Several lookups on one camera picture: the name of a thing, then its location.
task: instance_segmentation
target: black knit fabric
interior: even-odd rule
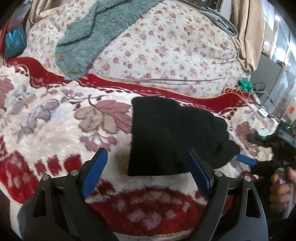
[[[129,176],[188,172],[184,164],[190,148],[213,169],[240,152],[240,147],[229,140],[226,122],[209,111],[183,107],[162,97],[136,97],[132,105]]]

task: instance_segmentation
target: power strip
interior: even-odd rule
[[[268,116],[268,113],[265,109],[261,108],[258,110],[258,112],[263,116],[263,117],[266,117]]]

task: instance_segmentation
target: finger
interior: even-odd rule
[[[277,181],[279,180],[279,175],[276,173],[274,175],[271,176],[270,181],[272,184],[277,183]]]
[[[284,210],[287,207],[286,202],[281,202],[281,203],[272,203],[270,204],[270,209],[273,211],[280,211]]]
[[[281,202],[288,202],[290,200],[290,194],[282,194],[282,195],[270,195],[269,201],[271,203],[281,203]]]
[[[293,170],[291,167],[288,167],[287,173],[288,173],[288,179],[293,183],[296,183],[296,171]]]
[[[273,195],[281,195],[290,191],[290,185],[288,184],[273,184],[270,188],[270,193]]]

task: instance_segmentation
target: gray towel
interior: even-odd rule
[[[201,7],[198,10],[201,14],[207,16],[216,26],[228,33],[230,36],[236,38],[238,36],[235,26],[219,12],[209,7]]]

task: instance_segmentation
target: bed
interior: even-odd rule
[[[99,147],[108,164],[86,203],[120,240],[182,240],[207,201],[189,173],[127,176],[132,109],[136,96],[162,96],[224,118],[229,138],[257,161],[272,151],[246,141],[264,126],[255,105],[240,93],[222,94],[248,78],[230,36],[196,9],[161,1],[114,39],[76,81],[64,80],[55,46],[67,24],[83,18],[95,0],[75,0],[54,9],[29,31],[27,48],[0,68],[0,209],[20,236],[17,213],[44,174],[79,169]],[[111,109],[107,121],[90,125]],[[221,171],[239,177],[249,167],[234,158]]]
[[[22,57],[37,59],[58,75],[55,47],[67,24],[82,19],[96,0],[75,0],[54,10],[28,33]],[[161,1],[113,40],[89,67],[103,79],[207,97],[249,77],[231,37],[196,9]]]
[[[163,96],[209,110],[225,119],[229,137],[242,154],[257,161],[272,157],[270,149],[246,141],[246,134],[262,128],[263,123],[246,106],[247,96],[233,92],[194,98],[93,74],[65,81],[37,60],[24,57],[0,68],[0,93],[0,189],[9,199],[8,218],[18,234],[18,209],[34,195],[40,178],[45,173],[57,177],[79,169],[99,146],[108,150],[108,164],[86,202],[120,240],[180,240],[190,233],[207,203],[190,173],[127,176],[130,107],[136,96]],[[108,108],[121,115],[109,115],[109,122],[98,122],[98,126],[88,125],[91,103],[100,106],[96,114]],[[220,170],[239,177],[249,168],[234,158]]]

